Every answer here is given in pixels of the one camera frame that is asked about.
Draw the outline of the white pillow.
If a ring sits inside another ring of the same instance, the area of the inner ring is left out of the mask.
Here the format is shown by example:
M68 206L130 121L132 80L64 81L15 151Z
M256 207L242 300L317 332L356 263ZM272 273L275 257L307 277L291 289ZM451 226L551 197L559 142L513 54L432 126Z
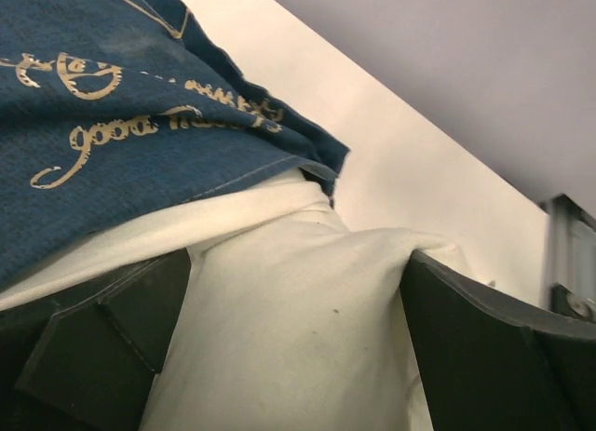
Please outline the white pillow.
M349 230L293 169L75 242L1 292L1 313L184 249L190 274L136 430L428 430L399 293L411 254L463 252L402 228Z

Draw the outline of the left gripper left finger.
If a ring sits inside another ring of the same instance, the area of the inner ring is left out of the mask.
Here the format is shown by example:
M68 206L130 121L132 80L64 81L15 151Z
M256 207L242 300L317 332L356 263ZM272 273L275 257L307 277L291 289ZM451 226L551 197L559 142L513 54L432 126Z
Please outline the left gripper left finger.
M190 269L181 249L3 310L2 429L138 429Z

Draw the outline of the dark blue embroidered pillowcase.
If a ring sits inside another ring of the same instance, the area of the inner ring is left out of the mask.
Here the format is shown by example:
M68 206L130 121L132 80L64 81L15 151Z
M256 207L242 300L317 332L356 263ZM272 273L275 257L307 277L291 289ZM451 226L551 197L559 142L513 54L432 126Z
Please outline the dark blue embroidered pillowcase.
M347 148L248 82L181 0L1 0L1 286L85 236Z

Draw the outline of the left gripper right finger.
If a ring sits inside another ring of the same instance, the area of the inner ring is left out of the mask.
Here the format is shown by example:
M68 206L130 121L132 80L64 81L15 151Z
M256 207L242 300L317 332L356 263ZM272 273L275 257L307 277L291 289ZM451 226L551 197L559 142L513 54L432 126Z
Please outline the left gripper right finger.
M436 430L592 430L595 326L415 251L402 299Z

